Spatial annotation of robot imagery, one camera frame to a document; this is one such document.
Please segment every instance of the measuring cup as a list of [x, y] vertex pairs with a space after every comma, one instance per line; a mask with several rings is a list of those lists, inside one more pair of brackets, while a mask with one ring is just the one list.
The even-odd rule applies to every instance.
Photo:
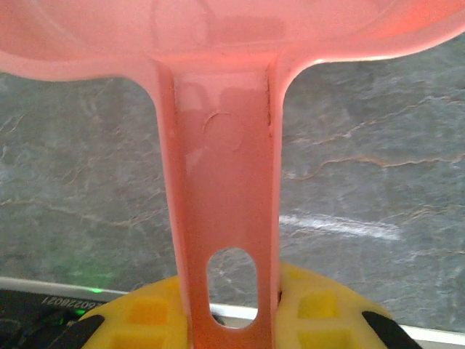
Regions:
[[[3, 0], [0, 69], [147, 90], [193, 346], [269, 349], [288, 85], [310, 65], [408, 55], [464, 30], [465, 0]], [[244, 329], [209, 310], [207, 265], [227, 247], [256, 266], [259, 309]]]

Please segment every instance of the pink plastic handle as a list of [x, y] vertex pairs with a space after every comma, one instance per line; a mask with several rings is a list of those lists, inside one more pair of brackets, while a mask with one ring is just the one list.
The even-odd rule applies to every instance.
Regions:
[[[278, 305], [281, 108], [267, 61], [165, 68], [158, 106], [174, 246], [195, 348], [272, 348]], [[239, 247], [256, 264], [259, 312], [245, 329], [209, 310], [207, 266]]]

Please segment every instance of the handle hole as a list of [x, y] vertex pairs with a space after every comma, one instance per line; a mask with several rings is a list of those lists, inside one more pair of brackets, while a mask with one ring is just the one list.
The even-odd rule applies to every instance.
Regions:
[[[256, 267], [243, 249], [233, 247], [215, 253], [209, 261], [208, 278], [210, 304], [257, 307]], [[215, 309], [211, 314], [219, 324], [236, 329], [247, 327], [256, 317], [255, 311], [221, 309], [219, 313]]]

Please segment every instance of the gray marble countertop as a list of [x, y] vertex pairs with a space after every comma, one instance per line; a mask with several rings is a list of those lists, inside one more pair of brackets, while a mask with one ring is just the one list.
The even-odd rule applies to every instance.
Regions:
[[[465, 332], [465, 36], [319, 65], [285, 103], [281, 257], [412, 326]], [[0, 74], [0, 275], [129, 291], [176, 273], [155, 108], [131, 81]], [[211, 265], [254, 305], [253, 265]]]

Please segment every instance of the square recess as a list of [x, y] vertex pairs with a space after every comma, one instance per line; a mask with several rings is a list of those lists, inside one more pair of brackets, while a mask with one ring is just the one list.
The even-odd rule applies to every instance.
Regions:
[[313, 292], [300, 299], [298, 318], [337, 318], [339, 307], [332, 291]]
[[110, 349], [162, 349], [165, 338], [140, 334], [118, 334]]
[[138, 325], [168, 324], [168, 303], [158, 298], [139, 298], [134, 301], [128, 322]]
[[301, 349], [361, 349], [346, 329], [301, 331], [298, 336]]

